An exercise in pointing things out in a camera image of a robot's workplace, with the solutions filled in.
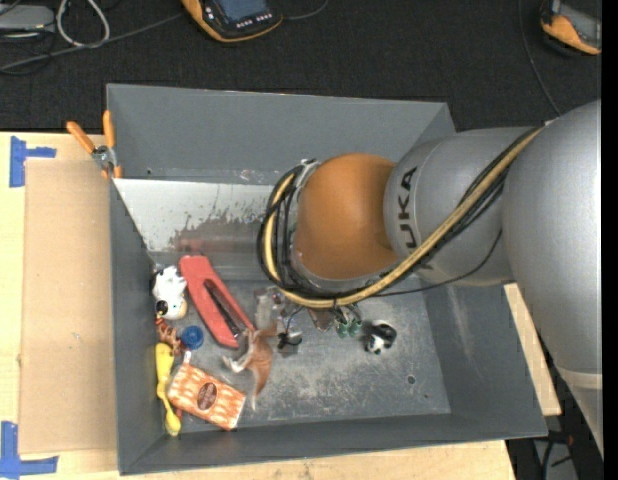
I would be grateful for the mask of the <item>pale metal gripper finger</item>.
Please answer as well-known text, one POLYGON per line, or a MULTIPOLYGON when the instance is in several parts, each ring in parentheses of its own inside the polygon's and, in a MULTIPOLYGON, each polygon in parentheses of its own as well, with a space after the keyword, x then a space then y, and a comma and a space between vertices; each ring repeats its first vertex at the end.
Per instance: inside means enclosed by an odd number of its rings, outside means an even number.
POLYGON ((255 325, 258 330, 269 328, 285 307, 285 297, 277 287, 256 290, 254 301, 255 325))
POLYGON ((295 355, 302 341, 303 333, 300 331, 280 332, 277 335, 277 351, 284 357, 295 355))

